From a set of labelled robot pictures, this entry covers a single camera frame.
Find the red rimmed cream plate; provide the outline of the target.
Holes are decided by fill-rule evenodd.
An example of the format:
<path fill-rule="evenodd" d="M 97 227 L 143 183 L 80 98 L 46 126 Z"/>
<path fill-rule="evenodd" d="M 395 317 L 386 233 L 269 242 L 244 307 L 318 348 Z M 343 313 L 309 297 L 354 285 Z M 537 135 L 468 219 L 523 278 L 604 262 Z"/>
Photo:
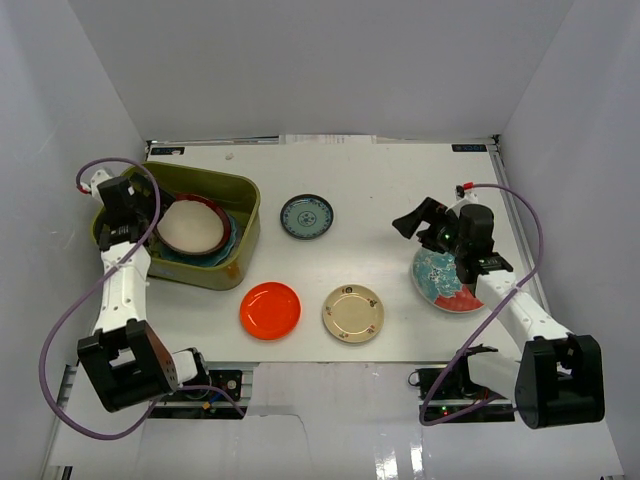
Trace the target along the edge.
<path fill-rule="evenodd" d="M 221 250 L 231 237 L 232 227 L 226 211 L 213 200 L 180 194 L 161 215 L 155 233 L 179 254 L 202 256 Z"/>

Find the teal and red floral plate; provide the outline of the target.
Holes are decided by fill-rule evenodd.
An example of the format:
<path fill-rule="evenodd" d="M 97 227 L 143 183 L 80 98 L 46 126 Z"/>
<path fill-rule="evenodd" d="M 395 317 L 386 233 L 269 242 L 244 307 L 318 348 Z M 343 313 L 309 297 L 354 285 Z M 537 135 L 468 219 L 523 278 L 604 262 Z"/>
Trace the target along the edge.
<path fill-rule="evenodd" d="M 419 294 L 440 310 L 467 314 L 484 307 L 458 279 L 451 254 L 420 248 L 413 257 L 410 275 Z"/>

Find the teal scalloped plate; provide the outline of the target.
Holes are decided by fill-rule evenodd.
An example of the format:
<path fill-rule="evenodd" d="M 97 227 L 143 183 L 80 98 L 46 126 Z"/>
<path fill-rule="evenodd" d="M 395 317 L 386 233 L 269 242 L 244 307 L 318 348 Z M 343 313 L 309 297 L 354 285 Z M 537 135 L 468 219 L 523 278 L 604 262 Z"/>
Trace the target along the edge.
<path fill-rule="evenodd" d="M 222 264 L 227 257 L 231 254 L 231 251 L 235 248 L 236 240 L 237 240 L 237 222 L 235 218 L 228 214 L 228 218 L 231 226 L 231 233 L 227 243 L 223 246 L 223 248 L 217 252 L 202 255 L 202 256 L 194 256 L 194 255 L 186 255 L 178 253 L 163 243 L 158 244 L 158 252 L 159 257 L 163 260 L 177 262 L 181 264 L 192 265 L 196 267 L 202 268 L 212 268 Z"/>

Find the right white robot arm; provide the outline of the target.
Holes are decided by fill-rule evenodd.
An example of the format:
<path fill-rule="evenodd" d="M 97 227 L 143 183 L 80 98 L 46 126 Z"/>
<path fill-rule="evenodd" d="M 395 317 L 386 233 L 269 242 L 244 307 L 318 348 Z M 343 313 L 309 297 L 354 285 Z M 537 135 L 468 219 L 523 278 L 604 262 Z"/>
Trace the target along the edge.
<path fill-rule="evenodd" d="M 435 426 L 451 415 L 428 419 L 428 404 L 451 375 L 453 390 L 472 399 L 488 389 L 511 402 L 531 429 L 596 423 L 605 416 L 602 352 L 591 335 L 576 335 L 556 321 L 524 291 L 511 264 L 494 248 L 493 211 L 471 193 L 447 207 L 426 198 L 415 210 L 395 219 L 393 227 L 421 246 L 453 256 L 460 282 L 489 308 L 483 328 L 500 321 L 521 357 L 476 345 L 477 328 L 441 371 L 424 396 L 419 420 Z"/>

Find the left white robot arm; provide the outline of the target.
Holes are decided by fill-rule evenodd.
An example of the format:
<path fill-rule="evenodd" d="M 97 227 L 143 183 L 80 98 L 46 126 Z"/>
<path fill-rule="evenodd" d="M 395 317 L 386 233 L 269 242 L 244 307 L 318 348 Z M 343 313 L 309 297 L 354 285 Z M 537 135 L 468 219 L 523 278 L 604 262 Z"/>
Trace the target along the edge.
<path fill-rule="evenodd" d="M 151 256 L 144 234 L 155 202 L 125 176 L 105 169 L 90 180 L 91 195 L 103 205 L 95 233 L 104 272 L 100 313 L 93 333 L 78 341 L 77 353 L 102 405 L 116 412 L 178 389 L 199 399 L 211 374 L 194 348 L 169 352 L 147 321 L 146 291 Z"/>

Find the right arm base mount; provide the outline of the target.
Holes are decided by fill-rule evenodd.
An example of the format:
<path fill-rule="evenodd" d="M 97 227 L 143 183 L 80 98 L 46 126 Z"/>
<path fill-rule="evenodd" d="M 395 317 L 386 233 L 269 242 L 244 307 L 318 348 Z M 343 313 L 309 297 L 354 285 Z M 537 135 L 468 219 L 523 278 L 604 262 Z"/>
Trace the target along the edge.
<path fill-rule="evenodd" d="M 424 401 L 434 381 L 444 369 L 444 364 L 436 364 L 414 369 L 407 377 L 410 387 L 419 390 L 419 399 Z M 448 418 L 467 407 L 495 397 L 496 400 L 464 416 L 450 420 L 450 423 L 500 423 L 515 421 L 515 407 L 506 398 L 486 387 L 468 380 L 462 373 L 453 371 L 436 390 L 424 419 L 433 421 Z"/>

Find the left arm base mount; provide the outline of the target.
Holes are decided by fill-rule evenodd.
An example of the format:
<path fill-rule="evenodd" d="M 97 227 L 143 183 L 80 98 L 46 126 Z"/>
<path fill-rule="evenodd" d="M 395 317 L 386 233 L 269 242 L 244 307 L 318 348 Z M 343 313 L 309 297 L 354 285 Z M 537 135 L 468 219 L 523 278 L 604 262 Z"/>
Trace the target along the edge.
<path fill-rule="evenodd" d="M 158 407 L 175 419 L 241 420 L 247 410 L 241 405 L 242 383 L 241 370 L 209 369 L 165 396 Z"/>

